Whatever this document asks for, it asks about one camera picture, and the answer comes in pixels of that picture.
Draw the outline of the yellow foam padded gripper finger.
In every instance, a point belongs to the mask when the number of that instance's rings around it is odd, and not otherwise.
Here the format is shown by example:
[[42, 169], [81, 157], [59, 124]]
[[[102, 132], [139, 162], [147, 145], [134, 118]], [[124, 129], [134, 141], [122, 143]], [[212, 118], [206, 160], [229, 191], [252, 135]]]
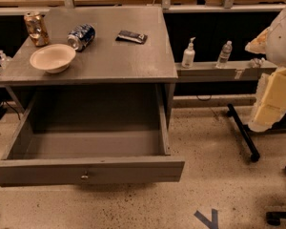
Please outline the yellow foam padded gripper finger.
[[263, 73], [258, 80], [256, 102], [248, 122], [254, 132], [265, 132], [286, 114], [286, 68], [271, 74]]

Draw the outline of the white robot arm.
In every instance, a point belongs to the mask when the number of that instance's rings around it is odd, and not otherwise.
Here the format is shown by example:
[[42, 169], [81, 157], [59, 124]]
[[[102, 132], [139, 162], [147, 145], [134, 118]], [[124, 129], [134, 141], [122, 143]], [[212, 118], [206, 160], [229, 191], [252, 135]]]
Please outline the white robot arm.
[[263, 53], [277, 66], [273, 73], [263, 73], [258, 80], [256, 102], [248, 123], [250, 130], [265, 132], [286, 114], [286, 7], [245, 50]]

